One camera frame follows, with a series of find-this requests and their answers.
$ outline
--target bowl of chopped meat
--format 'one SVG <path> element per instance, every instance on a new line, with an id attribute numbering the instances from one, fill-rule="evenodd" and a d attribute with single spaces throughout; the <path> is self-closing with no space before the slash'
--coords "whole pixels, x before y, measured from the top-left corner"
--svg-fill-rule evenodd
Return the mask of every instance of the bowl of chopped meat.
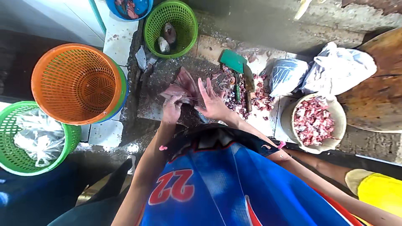
<path id="1" fill-rule="evenodd" d="M 335 96 L 312 93 L 287 106 L 281 124 L 301 149 L 319 154 L 340 143 L 346 130 L 346 115 Z"/>

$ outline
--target hand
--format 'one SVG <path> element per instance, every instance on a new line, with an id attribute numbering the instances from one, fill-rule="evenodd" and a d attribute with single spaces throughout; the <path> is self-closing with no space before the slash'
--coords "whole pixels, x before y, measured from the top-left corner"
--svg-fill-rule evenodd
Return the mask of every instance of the hand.
<path id="1" fill-rule="evenodd" d="M 163 117 L 162 122 L 168 124 L 176 124 L 180 117 L 181 105 L 183 103 L 176 103 L 181 96 L 172 96 L 169 100 L 166 99 L 163 104 Z"/>
<path id="2" fill-rule="evenodd" d="M 207 78 L 207 90 L 205 90 L 201 78 L 198 79 L 198 87 L 201 96 L 204 99 L 206 109 L 200 106 L 195 106 L 194 108 L 197 111 L 201 112 L 201 114 L 208 118 L 222 121 L 225 121 L 233 114 L 234 111 L 229 110 L 222 100 L 225 92 L 221 92 L 217 95 L 212 89 L 211 80 L 209 78 Z"/>

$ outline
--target dark pants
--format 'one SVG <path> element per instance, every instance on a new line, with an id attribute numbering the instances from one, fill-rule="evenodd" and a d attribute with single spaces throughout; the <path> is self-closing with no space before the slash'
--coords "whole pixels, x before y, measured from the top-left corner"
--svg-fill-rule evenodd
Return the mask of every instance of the dark pants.
<path id="1" fill-rule="evenodd" d="M 112 224 L 129 187 L 120 193 L 132 160 L 127 159 L 88 201 L 56 218 L 49 226 L 108 226 Z"/>

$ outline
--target knife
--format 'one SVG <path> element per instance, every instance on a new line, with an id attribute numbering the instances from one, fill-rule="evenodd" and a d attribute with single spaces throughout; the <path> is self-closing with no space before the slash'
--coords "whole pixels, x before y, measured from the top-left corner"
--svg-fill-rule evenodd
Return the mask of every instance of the knife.
<path id="1" fill-rule="evenodd" d="M 254 75 L 246 63 L 243 64 L 244 80 L 246 85 L 246 108 L 247 112 L 252 111 L 251 93 L 255 92 Z"/>

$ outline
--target red number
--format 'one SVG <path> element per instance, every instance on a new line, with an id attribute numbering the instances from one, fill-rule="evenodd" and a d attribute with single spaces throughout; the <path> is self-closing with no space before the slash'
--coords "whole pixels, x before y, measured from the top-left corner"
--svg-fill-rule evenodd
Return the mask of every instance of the red number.
<path id="1" fill-rule="evenodd" d="M 150 199 L 148 200 L 149 205 L 156 205 L 166 202 L 170 196 L 171 187 L 165 189 L 170 179 L 173 177 L 174 172 L 166 173 L 165 175 L 159 177 L 157 183 L 159 183 L 154 191 L 151 193 Z"/>
<path id="2" fill-rule="evenodd" d="M 149 205 L 157 205 L 166 202 L 169 197 L 179 202 L 190 200 L 194 196 L 194 185 L 186 185 L 187 181 L 193 175 L 193 170 L 177 170 L 159 177 L 159 183 L 148 200 Z M 166 188 L 168 182 L 173 176 L 180 176 L 172 187 Z"/>
<path id="3" fill-rule="evenodd" d="M 180 177 L 172 186 L 172 198 L 180 202 L 190 200 L 194 195 L 194 185 L 186 185 L 186 183 L 193 175 L 193 170 L 178 170 L 174 172 L 174 175 Z"/>

